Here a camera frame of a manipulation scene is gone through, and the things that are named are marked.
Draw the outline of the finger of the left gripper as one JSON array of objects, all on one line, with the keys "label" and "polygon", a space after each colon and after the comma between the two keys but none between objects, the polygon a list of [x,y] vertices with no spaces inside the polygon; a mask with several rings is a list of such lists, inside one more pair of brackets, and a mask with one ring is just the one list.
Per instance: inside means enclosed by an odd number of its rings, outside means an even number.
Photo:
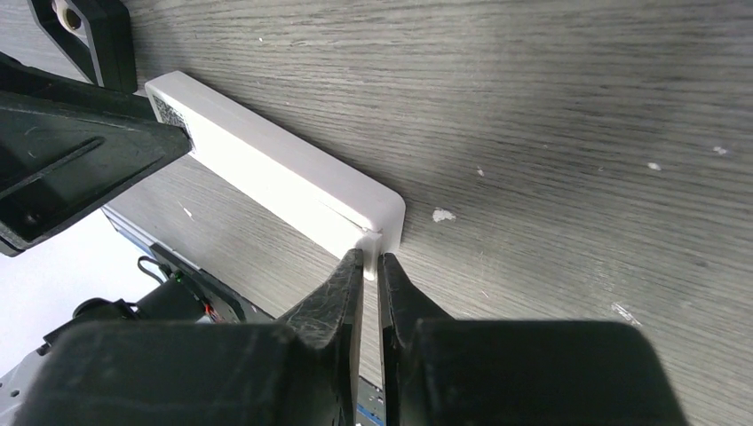
[{"label": "finger of the left gripper", "polygon": [[186,132],[159,123],[139,96],[2,93],[2,254],[62,233],[190,149]]},{"label": "finger of the left gripper", "polygon": [[1,53],[1,91],[156,122],[150,101],[29,67]]}]

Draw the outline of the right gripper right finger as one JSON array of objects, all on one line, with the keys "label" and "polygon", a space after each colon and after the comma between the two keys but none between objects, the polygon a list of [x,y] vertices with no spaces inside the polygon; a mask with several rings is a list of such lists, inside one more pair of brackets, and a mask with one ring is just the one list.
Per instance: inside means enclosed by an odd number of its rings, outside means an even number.
[{"label": "right gripper right finger", "polygon": [[653,346],[601,320],[455,319],[377,264],[389,425],[684,425]]}]

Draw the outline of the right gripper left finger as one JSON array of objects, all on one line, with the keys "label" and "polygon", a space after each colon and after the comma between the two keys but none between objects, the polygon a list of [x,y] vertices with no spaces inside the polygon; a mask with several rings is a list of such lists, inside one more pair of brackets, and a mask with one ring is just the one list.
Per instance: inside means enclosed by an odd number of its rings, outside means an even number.
[{"label": "right gripper left finger", "polygon": [[363,255],[346,252],[312,293],[266,323],[144,321],[100,331],[66,367],[61,392],[87,422],[41,425],[352,425]]}]

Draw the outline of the long white remote control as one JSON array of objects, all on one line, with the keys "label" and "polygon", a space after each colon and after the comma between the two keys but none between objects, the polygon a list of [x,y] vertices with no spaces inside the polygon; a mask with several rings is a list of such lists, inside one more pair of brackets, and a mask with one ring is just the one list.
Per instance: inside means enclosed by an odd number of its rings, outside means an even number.
[{"label": "long white remote control", "polygon": [[398,251],[406,203],[393,189],[185,73],[145,84],[159,122],[191,139],[190,156],[337,258],[364,231]]}]

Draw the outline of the narrow white battery cover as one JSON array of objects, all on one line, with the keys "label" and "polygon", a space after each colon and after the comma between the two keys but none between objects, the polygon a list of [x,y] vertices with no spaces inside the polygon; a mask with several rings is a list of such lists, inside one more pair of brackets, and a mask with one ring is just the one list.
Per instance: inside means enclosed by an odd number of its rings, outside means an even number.
[{"label": "narrow white battery cover", "polygon": [[355,242],[354,247],[362,251],[364,279],[375,280],[377,277],[377,259],[382,249],[382,234],[364,231]]}]

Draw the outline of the white chess pawn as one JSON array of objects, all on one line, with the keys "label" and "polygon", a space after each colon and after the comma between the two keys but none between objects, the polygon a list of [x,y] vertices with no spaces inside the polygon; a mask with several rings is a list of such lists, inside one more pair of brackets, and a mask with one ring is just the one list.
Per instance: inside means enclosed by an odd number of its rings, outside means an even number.
[{"label": "white chess pawn", "polygon": [[83,20],[76,11],[72,9],[66,0],[53,0],[52,10],[55,13],[60,25],[69,33],[78,35],[83,27]]}]

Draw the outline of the black framed display box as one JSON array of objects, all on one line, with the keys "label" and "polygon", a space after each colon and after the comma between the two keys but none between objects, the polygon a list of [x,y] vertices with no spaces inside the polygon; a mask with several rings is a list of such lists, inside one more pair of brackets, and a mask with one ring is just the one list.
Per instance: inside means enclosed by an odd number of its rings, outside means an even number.
[{"label": "black framed display box", "polygon": [[68,3],[83,20],[78,35],[60,25],[52,1],[28,0],[37,26],[90,83],[124,93],[137,91],[131,17],[126,6],[118,0]]}]

